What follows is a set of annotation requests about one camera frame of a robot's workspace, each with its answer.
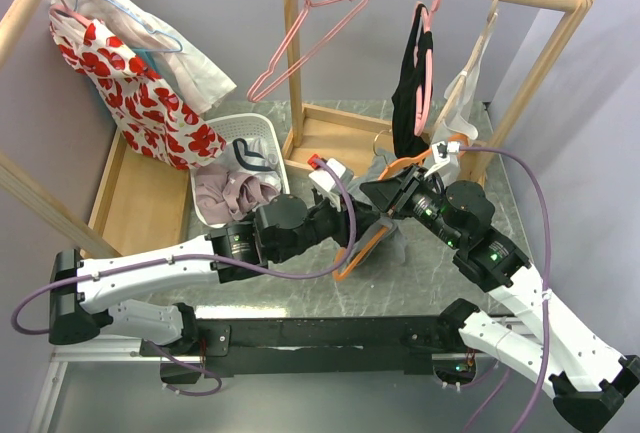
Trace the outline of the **mauve pink tank top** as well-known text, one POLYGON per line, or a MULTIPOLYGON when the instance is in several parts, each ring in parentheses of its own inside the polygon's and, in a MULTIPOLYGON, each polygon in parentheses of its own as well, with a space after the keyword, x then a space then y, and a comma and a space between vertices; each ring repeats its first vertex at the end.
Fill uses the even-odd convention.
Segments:
POLYGON ((209 164, 196 171, 196 206, 208 225, 243 220, 256 207, 268 204, 280 190, 257 176, 209 164))

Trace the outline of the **grey tank top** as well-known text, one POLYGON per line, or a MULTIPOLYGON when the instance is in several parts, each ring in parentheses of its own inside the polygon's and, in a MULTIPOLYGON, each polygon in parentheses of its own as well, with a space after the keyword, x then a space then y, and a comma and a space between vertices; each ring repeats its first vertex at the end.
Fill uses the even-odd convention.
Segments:
MULTIPOLYGON (((393 177, 381 180, 380 176, 395 160, 394 154, 385 149, 381 149, 378 154, 374 155, 367 171, 353 179, 347 187, 347 191, 353 199, 386 214, 392 206, 393 197, 399 192, 401 180, 393 177)), ((380 222, 375 223, 374 226, 390 228, 388 232, 382 235, 380 242, 389 249, 394 262, 403 264, 406 260, 407 240, 399 230, 398 224, 398 221, 381 218, 380 222)))

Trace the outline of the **orange plastic hanger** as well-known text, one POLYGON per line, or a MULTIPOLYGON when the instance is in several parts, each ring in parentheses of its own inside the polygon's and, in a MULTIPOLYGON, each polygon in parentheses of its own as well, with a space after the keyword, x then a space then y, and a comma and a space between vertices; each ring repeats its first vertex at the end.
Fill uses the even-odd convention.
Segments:
MULTIPOLYGON (((353 180, 349 188, 352 195, 356 196, 356 194, 361 194, 359 185, 363 182, 389 179, 400 173, 404 168, 414 165, 425 166, 429 170, 432 170, 434 165, 439 163, 441 163, 441 160, 434 159, 431 147, 417 156, 395 159, 393 162, 388 163, 385 168, 382 168, 380 161, 375 160, 367 174, 353 180)), ((388 217, 382 217, 366 229, 361 238, 356 242, 351 253, 346 254, 345 248, 338 250, 335 261, 339 262, 346 257, 347 262, 342 267, 333 271, 333 279, 335 281, 346 279, 359 264, 366 260, 378 244, 385 240, 391 241, 395 247, 397 261, 403 263, 405 260, 406 238, 398 230, 398 221, 391 220, 388 217)))

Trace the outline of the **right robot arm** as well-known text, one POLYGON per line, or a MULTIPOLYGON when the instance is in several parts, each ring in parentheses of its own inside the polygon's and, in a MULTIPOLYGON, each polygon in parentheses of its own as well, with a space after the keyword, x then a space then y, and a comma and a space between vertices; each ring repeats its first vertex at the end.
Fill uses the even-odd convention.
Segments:
POLYGON ((477 183, 444 187, 437 174, 410 167, 360 187, 392 218, 414 218, 454 250, 453 263, 472 283, 514 314, 524 337, 458 299, 440 315, 440 344, 487 353, 532 382, 540 382, 556 411, 580 432, 600 432, 639 384, 639 358, 623 355, 544 289, 527 255, 492 225, 494 205, 477 183))

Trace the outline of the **white navy tank top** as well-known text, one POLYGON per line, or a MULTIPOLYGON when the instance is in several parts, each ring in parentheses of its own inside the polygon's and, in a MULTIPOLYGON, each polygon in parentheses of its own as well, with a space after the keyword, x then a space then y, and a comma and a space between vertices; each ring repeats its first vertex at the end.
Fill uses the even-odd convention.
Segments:
POLYGON ((247 173, 276 191, 282 191, 277 157, 262 138, 234 139, 225 148, 219 162, 230 172, 247 173))

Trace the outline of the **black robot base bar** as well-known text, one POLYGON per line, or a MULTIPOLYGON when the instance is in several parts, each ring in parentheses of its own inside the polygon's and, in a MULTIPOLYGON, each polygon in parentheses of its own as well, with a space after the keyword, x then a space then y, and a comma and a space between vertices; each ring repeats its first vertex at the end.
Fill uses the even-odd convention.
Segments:
POLYGON ((475 306, 454 301, 439 315, 224 318, 188 320, 185 338, 145 357, 192 357, 222 378, 253 374, 401 371, 430 375, 437 357, 465 360, 463 317, 475 306))

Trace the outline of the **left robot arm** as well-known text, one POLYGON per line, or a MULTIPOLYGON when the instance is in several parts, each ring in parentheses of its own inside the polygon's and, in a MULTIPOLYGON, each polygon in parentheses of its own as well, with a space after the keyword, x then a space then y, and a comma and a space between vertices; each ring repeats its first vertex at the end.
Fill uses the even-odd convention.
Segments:
POLYGON ((355 201, 348 210, 320 194, 309 207, 293 195, 279 195, 240 222, 213 228, 184 243, 112 259, 84 259, 76 249, 57 254, 49 294, 48 340, 78 344, 101 332, 193 352, 200 341, 189 306, 154 307, 141 296, 196 284, 243 281, 272 275, 269 264, 299 256, 327 238, 354 244, 379 218, 355 201))

